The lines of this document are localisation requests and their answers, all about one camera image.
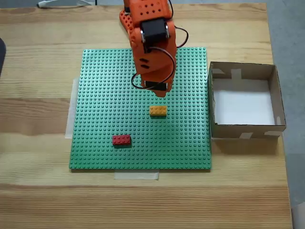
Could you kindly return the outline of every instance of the yellow lego brick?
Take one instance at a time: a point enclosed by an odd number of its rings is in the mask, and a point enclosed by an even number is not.
[[[166,116],[167,115],[167,106],[150,106],[149,114],[151,116]]]

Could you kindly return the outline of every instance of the gray floor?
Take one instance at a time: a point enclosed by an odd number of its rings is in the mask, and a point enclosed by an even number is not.
[[[36,6],[38,0],[1,0],[0,8]],[[61,0],[53,5],[75,5]],[[291,205],[305,201],[305,1],[172,0],[173,3],[267,2],[274,62],[278,67],[287,129],[284,133]],[[98,0],[100,5],[123,0]]]

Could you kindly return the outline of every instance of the black cable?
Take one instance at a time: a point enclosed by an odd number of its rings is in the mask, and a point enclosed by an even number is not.
[[[148,49],[159,50],[159,51],[163,52],[164,54],[166,54],[166,55],[171,59],[171,61],[172,61],[172,63],[173,63],[173,70],[172,70],[172,72],[171,72],[164,80],[162,80],[161,82],[159,82],[159,83],[157,83],[156,85],[151,86],[151,87],[138,87],[138,86],[134,85],[133,80],[135,79],[135,77],[136,77],[137,75],[139,75],[138,73],[135,73],[135,74],[132,76],[131,82],[132,82],[132,86],[134,86],[134,87],[137,88],[137,89],[149,90],[149,89],[155,88],[156,86],[158,86],[158,85],[164,83],[165,81],[167,81],[167,80],[173,75],[173,73],[174,73],[174,71],[175,71],[175,69],[176,69],[175,60],[174,60],[173,56],[172,56],[168,51],[166,51],[165,49],[159,48],[159,47],[154,47],[154,46],[153,46],[153,47],[149,47]]]
[[[183,30],[184,32],[186,32],[185,40],[183,41],[183,43],[181,45],[177,46],[177,49],[179,49],[179,48],[181,48],[182,46],[184,46],[187,43],[187,40],[189,39],[189,33],[185,29],[183,29],[183,28],[180,28],[180,27],[177,27],[177,26],[175,26],[175,28],[179,29],[179,30]]]
[[[171,19],[173,18],[173,5],[172,5],[172,2],[171,0],[168,0],[170,2],[170,5],[171,5],[171,8],[172,8],[172,16],[171,16]]]

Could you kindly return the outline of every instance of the masking tape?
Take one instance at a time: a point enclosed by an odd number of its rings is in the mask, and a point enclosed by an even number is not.
[[[72,139],[79,78],[73,80],[65,138]]]
[[[282,132],[281,131],[267,131],[267,132],[265,132],[264,135],[281,136]]]
[[[114,179],[128,179],[128,180],[158,180],[158,169],[116,169],[114,172]]]
[[[231,69],[232,80],[241,80],[242,79],[242,69]]]
[[[282,124],[281,118],[280,118],[279,116],[276,117],[276,124],[277,124],[277,125],[281,125],[281,124]]]
[[[242,133],[239,138],[240,139],[250,139],[252,134],[253,134],[253,132],[252,133]]]
[[[224,74],[224,72],[222,70],[220,70],[219,68],[213,68],[212,72],[213,72],[213,74]]]

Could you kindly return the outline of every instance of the black object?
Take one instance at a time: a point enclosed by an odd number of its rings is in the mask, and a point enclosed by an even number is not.
[[[126,13],[130,13],[130,8],[129,7],[124,6],[124,10],[125,10]]]
[[[4,63],[5,53],[6,53],[6,46],[4,41],[0,38],[0,75]]]
[[[165,25],[164,18],[141,22],[140,27],[144,33],[146,46],[152,46],[155,43],[166,40]]]
[[[166,83],[158,83],[152,81],[145,81],[146,87],[153,87],[154,90],[166,91]]]

